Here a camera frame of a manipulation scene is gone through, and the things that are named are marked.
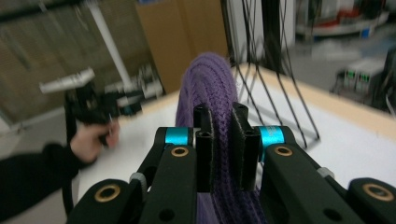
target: purple cloth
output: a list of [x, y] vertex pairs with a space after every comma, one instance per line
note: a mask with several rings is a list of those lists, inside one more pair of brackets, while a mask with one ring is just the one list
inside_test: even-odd
[[212, 194], [198, 195], [198, 223], [265, 223], [258, 191], [240, 191], [231, 174], [230, 130], [236, 87], [230, 65], [214, 53], [198, 56], [180, 90], [176, 126], [193, 126], [193, 109], [205, 103], [214, 116], [218, 151]]

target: white pole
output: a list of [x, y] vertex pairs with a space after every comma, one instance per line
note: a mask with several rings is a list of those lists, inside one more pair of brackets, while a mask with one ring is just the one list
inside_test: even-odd
[[105, 19], [102, 15], [102, 12], [97, 2], [87, 1], [87, 3], [88, 3], [87, 6], [93, 15], [93, 19], [95, 20], [96, 25], [99, 28], [102, 38], [105, 40], [107, 49], [110, 52], [111, 57], [113, 58], [114, 64], [116, 65], [117, 70], [120, 73], [124, 87], [125, 88], [131, 87], [132, 86], [131, 79], [129, 78], [128, 72], [126, 71], [125, 65], [122, 62], [119, 51], [117, 50], [117, 47], [114, 44], [113, 37], [111, 37], [111, 33], [108, 30]]

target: floor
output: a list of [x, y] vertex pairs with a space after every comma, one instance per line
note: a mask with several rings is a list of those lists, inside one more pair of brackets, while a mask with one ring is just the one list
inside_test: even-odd
[[[395, 41], [395, 25], [384, 27], [377, 31], [370, 39], [349, 38], [335, 39], [332, 42], [297, 43], [290, 49], [290, 60], [295, 77], [314, 87], [328, 91], [335, 83], [335, 74], [354, 61], [362, 57], [384, 57], [389, 45]], [[342, 49], [344, 53], [338, 58], [323, 57], [323, 54], [315, 54], [318, 47]], [[350, 49], [353, 54], [347, 54], [345, 49]], [[65, 142], [64, 114], [58, 113], [51, 118], [37, 122], [15, 133], [9, 133], [0, 137], [0, 158], [23, 152], [40, 151], [48, 141]], [[26, 211], [18, 217], [8, 220], [7, 224], [23, 223], [65, 223], [65, 214], [62, 202], [62, 194], [57, 191], [48, 199], [36, 207]]]

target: brass ring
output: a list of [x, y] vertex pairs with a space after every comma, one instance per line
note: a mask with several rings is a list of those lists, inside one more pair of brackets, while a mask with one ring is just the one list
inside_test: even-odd
[[[372, 192], [372, 190], [371, 190], [372, 188], [382, 190], [385, 193], [385, 195], [378, 195], [375, 192]], [[366, 192], [368, 195], [372, 196], [373, 198], [378, 199], [379, 201], [391, 202], [395, 199], [392, 192], [390, 192], [388, 189], [386, 189], [382, 186], [379, 186], [377, 184], [373, 184], [373, 183], [364, 184], [363, 189], [364, 189], [364, 192]]]
[[184, 157], [187, 154], [189, 154], [189, 150], [186, 149], [185, 147], [175, 147], [174, 149], [172, 149], [172, 155], [174, 157]]
[[291, 156], [293, 154], [293, 151], [291, 151], [291, 149], [287, 147], [276, 147], [275, 153], [281, 156]]
[[[103, 196], [102, 193], [107, 189], [113, 189], [114, 192], [109, 196]], [[117, 196], [119, 196], [120, 192], [121, 192], [120, 186], [118, 186], [116, 184], [109, 184], [109, 185], [101, 187], [98, 191], [96, 191], [95, 200], [99, 203], [107, 203], [107, 202], [110, 202], [111, 200], [117, 198]]]

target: blue tape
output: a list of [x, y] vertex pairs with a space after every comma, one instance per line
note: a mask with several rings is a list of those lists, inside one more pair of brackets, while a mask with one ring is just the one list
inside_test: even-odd
[[277, 143], [285, 143], [285, 138], [283, 136], [282, 130], [278, 126], [261, 126], [259, 127], [260, 133], [262, 134], [262, 155], [260, 161], [264, 162], [265, 150]]
[[167, 128], [165, 145], [187, 145], [189, 143], [188, 128]]

